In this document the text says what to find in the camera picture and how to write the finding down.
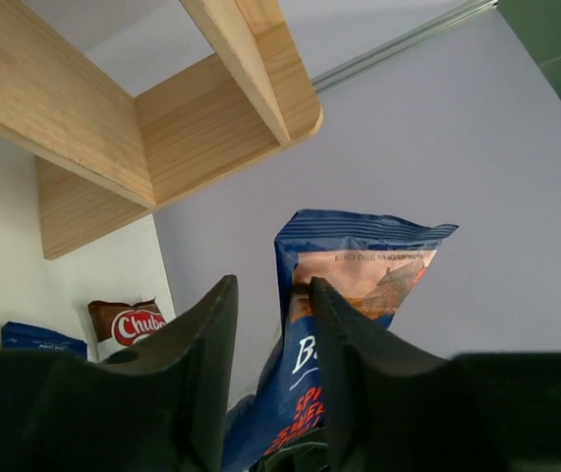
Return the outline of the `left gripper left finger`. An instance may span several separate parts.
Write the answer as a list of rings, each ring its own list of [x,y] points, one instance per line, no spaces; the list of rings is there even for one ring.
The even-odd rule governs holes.
[[[0,350],[0,471],[216,471],[238,283],[101,363]]]

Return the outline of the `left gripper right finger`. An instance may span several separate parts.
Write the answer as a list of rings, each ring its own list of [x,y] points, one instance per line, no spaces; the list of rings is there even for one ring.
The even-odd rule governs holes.
[[[561,353],[431,355],[309,286],[335,471],[561,471]]]

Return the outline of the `Burts spicy sweet chilli bag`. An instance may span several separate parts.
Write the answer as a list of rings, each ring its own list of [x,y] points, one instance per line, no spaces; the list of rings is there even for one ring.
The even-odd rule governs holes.
[[[457,228],[332,209],[292,216],[274,239],[282,335],[255,392],[228,414],[222,470],[246,471],[323,424],[311,280],[326,279],[355,310],[388,328]]]

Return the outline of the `upside-down Burts chilli bag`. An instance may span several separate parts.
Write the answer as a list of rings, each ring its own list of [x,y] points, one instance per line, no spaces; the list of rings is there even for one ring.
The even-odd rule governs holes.
[[[1,327],[1,347],[5,349],[50,350],[73,353],[87,359],[87,344],[48,328],[7,322]]]

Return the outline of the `right Chuba cassava chips bag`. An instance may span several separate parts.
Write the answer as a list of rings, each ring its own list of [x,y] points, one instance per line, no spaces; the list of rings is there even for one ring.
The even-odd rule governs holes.
[[[104,361],[168,324],[155,300],[127,304],[92,301],[87,305],[96,337],[96,356]]]

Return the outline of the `wooden two-tier shelf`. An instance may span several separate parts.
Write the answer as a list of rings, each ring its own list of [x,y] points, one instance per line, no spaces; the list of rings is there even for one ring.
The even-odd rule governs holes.
[[[0,137],[35,157],[54,260],[308,139],[323,112],[274,1],[187,1],[212,54],[129,95],[20,1],[0,1]]]

